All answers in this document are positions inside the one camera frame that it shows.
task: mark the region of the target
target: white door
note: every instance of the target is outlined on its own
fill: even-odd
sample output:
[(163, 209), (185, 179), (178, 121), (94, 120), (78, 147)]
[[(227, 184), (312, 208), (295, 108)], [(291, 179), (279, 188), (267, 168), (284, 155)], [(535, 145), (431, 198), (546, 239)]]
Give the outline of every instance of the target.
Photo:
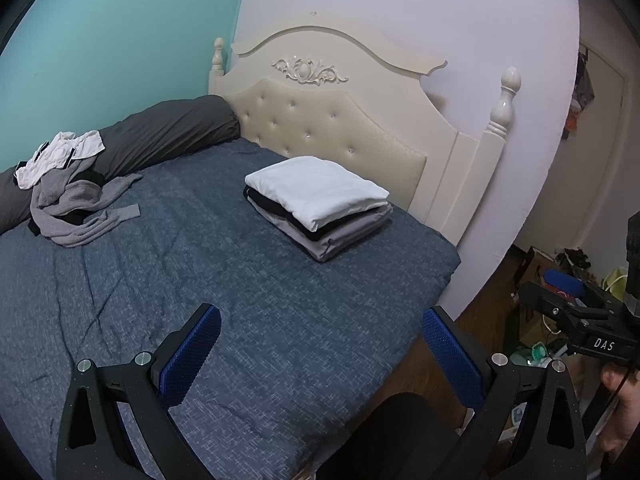
[(538, 200), (514, 242), (525, 251), (535, 246), (554, 254), (583, 238), (594, 200), (610, 171), (625, 81), (593, 50), (587, 70), (595, 99), (578, 118), (577, 131), (560, 141)]

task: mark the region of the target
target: bed sheet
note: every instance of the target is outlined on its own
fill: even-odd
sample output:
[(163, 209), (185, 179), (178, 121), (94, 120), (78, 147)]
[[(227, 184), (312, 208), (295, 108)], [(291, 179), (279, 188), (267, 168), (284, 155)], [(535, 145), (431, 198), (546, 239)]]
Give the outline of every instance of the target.
[(84, 247), (25, 223), (0, 236), (0, 415), (45, 480), (74, 364), (154, 350), (200, 303), (220, 309), (222, 334), (170, 413), (219, 479), (290, 479), (402, 359), (455, 248), (395, 208), (385, 228), (316, 262), (242, 196), (246, 174), (280, 160), (238, 139), (148, 168), (115, 203), (142, 216)]

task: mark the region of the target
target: black pants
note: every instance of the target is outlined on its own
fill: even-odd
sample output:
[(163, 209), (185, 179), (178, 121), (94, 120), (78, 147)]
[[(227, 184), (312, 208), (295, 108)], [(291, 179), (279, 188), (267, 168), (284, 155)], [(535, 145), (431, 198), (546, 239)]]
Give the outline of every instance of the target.
[(380, 404), (322, 464), (317, 480), (422, 480), (453, 448), (457, 434), (423, 397), (397, 394)]

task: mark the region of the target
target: white garment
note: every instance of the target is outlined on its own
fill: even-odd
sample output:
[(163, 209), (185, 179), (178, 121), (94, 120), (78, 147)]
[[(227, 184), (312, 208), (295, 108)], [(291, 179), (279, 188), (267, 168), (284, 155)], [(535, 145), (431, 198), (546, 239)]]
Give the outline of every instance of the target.
[(15, 170), (20, 189), (31, 189), (47, 173), (64, 168), (71, 160), (89, 158), (104, 150), (98, 130), (92, 130), (76, 139), (73, 132), (60, 132), (47, 145), (45, 142), (33, 153), (27, 165)]
[(255, 171), (245, 184), (278, 202), (311, 232), (351, 213), (386, 205), (389, 192), (340, 164), (296, 156)]

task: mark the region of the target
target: bed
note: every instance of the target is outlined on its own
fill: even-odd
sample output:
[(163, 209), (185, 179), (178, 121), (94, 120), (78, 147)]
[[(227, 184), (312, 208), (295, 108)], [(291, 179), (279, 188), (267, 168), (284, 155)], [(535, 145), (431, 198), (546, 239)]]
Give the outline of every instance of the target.
[[(25, 222), (0, 236), (0, 415), (44, 479), (71, 367), (152, 350), (202, 302), (221, 310), (222, 335), (174, 421), (216, 478), (293, 478), (401, 361), (459, 263), (511, 123), (515, 69), (475, 138), (420, 88), (444, 60), (358, 23), (276, 24), (232, 46), (227, 74), (223, 48), (216, 40), (209, 93), (231, 104), (241, 138), (143, 171), (116, 202), (142, 216), (87, 246), (34, 238)], [(246, 174), (297, 155), (388, 189), (390, 224), (312, 260), (242, 196)]]

